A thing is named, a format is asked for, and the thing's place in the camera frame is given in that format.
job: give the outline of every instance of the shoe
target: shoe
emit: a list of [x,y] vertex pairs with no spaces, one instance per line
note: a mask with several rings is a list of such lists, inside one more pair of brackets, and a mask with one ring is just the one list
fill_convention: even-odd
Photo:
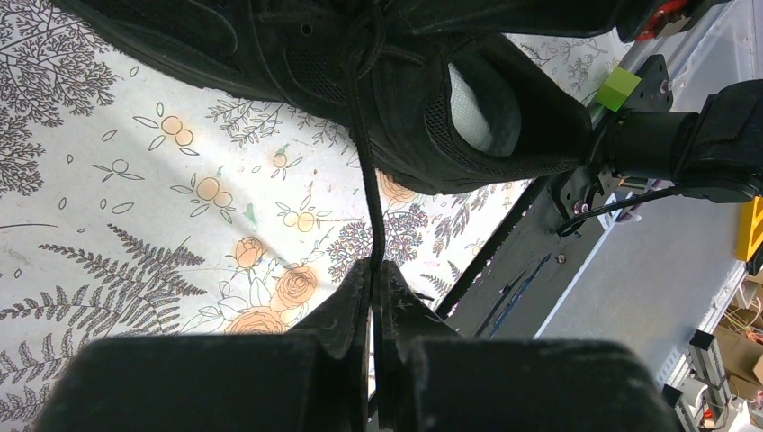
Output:
[[506,38],[406,34],[395,1],[52,2],[171,77],[350,128],[422,194],[559,173],[587,151],[584,107]]

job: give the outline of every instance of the tablecloth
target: tablecloth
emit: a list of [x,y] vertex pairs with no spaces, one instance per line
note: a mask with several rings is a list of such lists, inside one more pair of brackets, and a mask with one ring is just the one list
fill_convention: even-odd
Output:
[[[629,48],[508,37],[584,103]],[[0,430],[31,430],[88,341],[299,322],[370,252],[358,168],[344,127],[163,76],[47,0],[0,0]],[[529,184],[378,178],[387,258],[432,307]]]

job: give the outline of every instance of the black cylinder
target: black cylinder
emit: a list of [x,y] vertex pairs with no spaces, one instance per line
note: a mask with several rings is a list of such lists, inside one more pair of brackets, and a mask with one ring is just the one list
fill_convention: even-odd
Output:
[[698,118],[696,112],[636,112],[618,123],[606,153],[620,176],[673,180]]

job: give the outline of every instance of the blue paint smear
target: blue paint smear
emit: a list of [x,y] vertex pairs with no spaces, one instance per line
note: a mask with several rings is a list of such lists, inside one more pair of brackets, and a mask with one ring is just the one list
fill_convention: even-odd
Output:
[[525,279],[524,282],[519,286],[519,291],[514,294],[514,297],[511,298],[511,301],[508,303],[506,308],[503,310],[503,313],[501,313],[500,317],[498,317],[498,320],[496,321],[496,325],[493,326],[493,330],[490,331],[490,338],[493,338],[496,335],[496,332],[500,329],[500,327],[503,325],[503,321],[506,320],[506,317],[508,316],[508,313],[514,309],[516,304],[519,302],[519,299],[522,298],[522,294],[527,291],[527,287],[530,286],[530,284],[533,282],[533,279],[540,273],[541,267],[543,267],[548,260],[551,259],[551,254],[547,255],[544,259],[541,260],[540,263],[538,263],[538,266],[533,270],[533,273],[530,274],[530,277]]

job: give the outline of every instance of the green cube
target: green cube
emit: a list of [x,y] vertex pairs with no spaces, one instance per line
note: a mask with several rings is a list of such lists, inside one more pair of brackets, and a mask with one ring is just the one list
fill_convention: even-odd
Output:
[[625,100],[633,93],[642,79],[627,70],[616,67],[598,90],[596,101],[611,111],[617,112]]

